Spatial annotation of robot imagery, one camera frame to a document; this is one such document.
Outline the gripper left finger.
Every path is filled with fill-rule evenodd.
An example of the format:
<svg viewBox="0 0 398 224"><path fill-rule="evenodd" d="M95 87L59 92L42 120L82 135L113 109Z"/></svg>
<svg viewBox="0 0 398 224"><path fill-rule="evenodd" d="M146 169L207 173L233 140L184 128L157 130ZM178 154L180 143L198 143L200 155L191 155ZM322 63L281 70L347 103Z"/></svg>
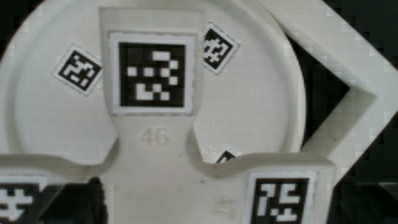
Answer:
<svg viewBox="0 0 398 224"><path fill-rule="evenodd" d="M68 183L40 215L40 224L109 224L104 183Z"/></svg>

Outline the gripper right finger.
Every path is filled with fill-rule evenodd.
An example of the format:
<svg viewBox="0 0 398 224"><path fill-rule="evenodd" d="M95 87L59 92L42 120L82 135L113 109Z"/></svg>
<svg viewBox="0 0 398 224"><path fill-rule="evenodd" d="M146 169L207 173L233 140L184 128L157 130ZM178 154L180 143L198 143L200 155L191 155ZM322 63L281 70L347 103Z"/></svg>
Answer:
<svg viewBox="0 0 398 224"><path fill-rule="evenodd" d="M338 186L331 224L398 224L398 183L345 183Z"/></svg>

